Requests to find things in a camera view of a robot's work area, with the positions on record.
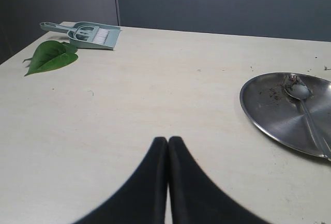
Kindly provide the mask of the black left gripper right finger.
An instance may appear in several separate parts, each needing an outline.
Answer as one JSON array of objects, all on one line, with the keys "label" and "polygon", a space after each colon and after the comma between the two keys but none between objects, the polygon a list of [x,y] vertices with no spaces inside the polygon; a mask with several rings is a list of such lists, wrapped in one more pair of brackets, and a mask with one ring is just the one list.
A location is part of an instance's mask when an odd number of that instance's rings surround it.
[{"label": "black left gripper right finger", "polygon": [[218,188],[181,137],[171,137],[168,147],[173,223],[267,223]]}]

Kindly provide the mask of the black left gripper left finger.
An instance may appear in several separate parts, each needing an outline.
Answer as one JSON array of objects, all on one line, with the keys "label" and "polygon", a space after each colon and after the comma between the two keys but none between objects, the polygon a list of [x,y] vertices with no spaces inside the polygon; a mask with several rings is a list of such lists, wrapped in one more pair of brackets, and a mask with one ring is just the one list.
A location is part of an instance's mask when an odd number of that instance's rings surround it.
[{"label": "black left gripper left finger", "polygon": [[124,185],[76,223],[164,223],[168,187],[168,142],[156,137]]}]

